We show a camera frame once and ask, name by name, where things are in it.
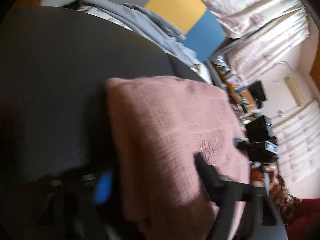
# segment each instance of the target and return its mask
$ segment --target gray blanket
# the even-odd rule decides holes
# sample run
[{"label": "gray blanket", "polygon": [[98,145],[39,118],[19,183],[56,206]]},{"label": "gray blanket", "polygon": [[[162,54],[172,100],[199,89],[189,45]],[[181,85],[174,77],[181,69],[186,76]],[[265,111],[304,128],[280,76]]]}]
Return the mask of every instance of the gray blanket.
[{"label": "gray blanket", "polygon": [[107,0],[81,0],[105,10],[106,13],[126,24],[136,33],[160,47],[189,67],[200,64],[196,53],[183,46],[181,31],[159,15],[135,5],[119,5]]}]

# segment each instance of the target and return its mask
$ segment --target computer tower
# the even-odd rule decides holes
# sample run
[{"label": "computer tower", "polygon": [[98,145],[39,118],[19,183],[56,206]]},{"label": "computer tower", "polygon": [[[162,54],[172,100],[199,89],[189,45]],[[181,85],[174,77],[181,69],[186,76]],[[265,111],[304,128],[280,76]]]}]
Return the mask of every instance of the computer tower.
[{"label": "computer tower", "polygon": [[246,125],[247,137],[250,141],[261,142],[274,138],[273,126],[271,119],[266,116],[261,116],[255,121]]}]

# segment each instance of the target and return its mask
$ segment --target desk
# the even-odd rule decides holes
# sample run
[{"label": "desk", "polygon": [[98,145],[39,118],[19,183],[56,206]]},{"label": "desk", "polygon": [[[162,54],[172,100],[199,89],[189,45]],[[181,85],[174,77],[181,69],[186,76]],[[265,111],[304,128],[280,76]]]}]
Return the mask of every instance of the desk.
[{"label": "desk", "polygon": [[246,120],[253,121],[255,120],[255,112],[257,111],[257,105],[254,101],[254,98],[252,97],[251,93],[247,88],[242,89],[240,92],[237,92],[241,88],[241,83],[239,86],[235,86],[233,82],[230,82],[230,80],[237,79],[239,80],[235,74],[228,74],[225,75],[223,73],[223,67],[219,67],[214,64],[214,68],[216,72],[218,73],[219,77],[223,81],[223,83],[226,85],[226,90],[228,92],[228,95],[230,96],[230,103],[236,106],[238,108],[238,105],[244,105],[245,107],[245,112],[237,111],[237,115]]}]

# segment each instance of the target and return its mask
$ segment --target red cloth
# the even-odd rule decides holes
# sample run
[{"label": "red cloth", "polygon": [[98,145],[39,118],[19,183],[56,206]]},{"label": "red cloth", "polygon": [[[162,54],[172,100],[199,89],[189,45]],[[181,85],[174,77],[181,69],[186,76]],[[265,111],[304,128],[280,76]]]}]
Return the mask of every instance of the red cloth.
[{"label": "red cloth", "polygon": [[[177,77],[111,79],[106,85],[119,153],[123,213],[146,239],[205,239],[212,204],[201,191],[193,154],[249,183],[248,158],[233,145],[239,121],[219,88]],[[238,203],[230,238],[243,213]]]},{"label": "red cloth", "polygon": [[312,224],[320,219],[320,198],[304,199],[285,229],[289,240],[304,240]]}]

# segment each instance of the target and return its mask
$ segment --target white curtain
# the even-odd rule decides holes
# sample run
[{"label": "white curtain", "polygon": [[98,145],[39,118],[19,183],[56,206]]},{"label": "white curtain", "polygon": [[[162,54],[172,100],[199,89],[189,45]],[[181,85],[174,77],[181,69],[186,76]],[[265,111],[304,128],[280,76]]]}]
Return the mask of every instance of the white curtain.
[{"label": "white curtain", "polygon": [[277,125],[280,173],[288,186],[320,168],[320,108],[316,100]]},{"label": "white curtain", "polygon": [[308,36],[307,13],[302,4],[297,4],[229,51],[226,60],[231,69],[250,83]]},{"label": "white curtain", "polygon": [[283,15],[299,0],[202,0],[229,38],[240,38]]}]

